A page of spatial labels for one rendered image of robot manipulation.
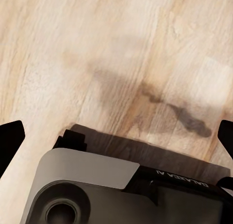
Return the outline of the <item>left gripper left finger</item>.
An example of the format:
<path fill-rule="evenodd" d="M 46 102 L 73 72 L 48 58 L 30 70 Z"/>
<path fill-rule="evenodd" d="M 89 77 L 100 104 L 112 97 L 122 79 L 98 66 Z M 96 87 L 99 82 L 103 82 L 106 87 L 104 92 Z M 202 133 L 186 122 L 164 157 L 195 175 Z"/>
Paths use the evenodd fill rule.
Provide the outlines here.
<path fill-rule="evenodd" d="M 0 178 L 25 139 L 21 120 L 0 125 Z"/>

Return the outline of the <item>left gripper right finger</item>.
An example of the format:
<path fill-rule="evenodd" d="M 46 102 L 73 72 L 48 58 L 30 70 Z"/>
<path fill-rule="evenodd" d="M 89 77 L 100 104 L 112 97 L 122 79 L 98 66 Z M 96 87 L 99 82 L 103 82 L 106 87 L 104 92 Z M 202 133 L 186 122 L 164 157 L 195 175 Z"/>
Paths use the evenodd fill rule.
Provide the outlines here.
<path fill-rule="evenodd" d="M 222 120 L 217 137 L 233 159 L 233 122 Z"/>

